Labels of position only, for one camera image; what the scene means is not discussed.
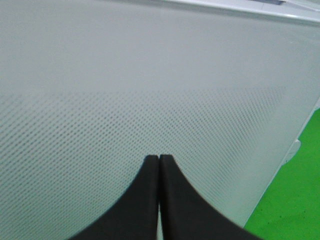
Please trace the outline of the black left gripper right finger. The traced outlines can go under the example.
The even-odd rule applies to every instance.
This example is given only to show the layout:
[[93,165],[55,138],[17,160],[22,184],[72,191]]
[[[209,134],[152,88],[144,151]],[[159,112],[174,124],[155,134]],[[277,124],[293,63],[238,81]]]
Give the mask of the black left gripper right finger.
[[172,155],[159,158],[159,203],[165,240],[256,240],[212,207],[189,183]]

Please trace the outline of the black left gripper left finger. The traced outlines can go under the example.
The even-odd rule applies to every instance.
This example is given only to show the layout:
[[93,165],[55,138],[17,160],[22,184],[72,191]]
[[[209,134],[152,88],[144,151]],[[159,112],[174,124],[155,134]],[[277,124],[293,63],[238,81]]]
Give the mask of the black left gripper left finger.
[[72,240],[155,240],[159,212],[157,155],[148,155],[124,194]]

